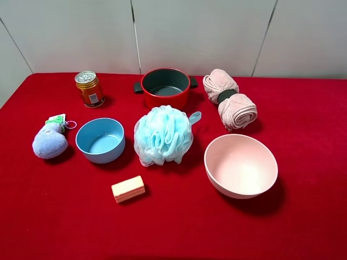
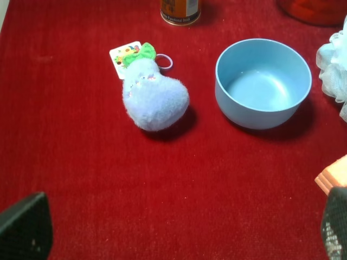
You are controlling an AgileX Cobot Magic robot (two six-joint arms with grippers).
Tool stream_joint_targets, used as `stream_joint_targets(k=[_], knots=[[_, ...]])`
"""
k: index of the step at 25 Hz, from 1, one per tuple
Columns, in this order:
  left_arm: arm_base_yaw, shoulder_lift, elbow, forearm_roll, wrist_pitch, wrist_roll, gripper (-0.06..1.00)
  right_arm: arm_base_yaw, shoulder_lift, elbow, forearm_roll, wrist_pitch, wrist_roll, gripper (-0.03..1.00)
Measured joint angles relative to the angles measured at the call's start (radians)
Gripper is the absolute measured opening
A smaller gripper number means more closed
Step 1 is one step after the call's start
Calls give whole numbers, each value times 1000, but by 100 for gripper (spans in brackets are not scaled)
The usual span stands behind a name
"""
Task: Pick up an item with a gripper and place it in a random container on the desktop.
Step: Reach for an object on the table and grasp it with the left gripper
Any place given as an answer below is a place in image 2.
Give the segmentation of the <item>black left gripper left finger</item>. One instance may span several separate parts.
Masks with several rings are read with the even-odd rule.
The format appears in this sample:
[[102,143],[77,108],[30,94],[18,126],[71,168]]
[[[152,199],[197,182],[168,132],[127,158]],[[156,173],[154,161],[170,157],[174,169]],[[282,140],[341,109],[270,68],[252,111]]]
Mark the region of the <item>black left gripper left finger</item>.
[[1,212],[1,259],[48,259],[53,245],[49,200],[35,192]]

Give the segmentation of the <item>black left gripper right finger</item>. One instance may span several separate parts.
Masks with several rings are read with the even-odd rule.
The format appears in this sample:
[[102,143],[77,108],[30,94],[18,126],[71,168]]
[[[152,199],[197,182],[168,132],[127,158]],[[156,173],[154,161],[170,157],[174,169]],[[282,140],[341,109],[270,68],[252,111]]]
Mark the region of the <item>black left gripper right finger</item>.
[[321,224],[321,236],[329,259],[346,260],[346,223],[346,187],[333,187]]

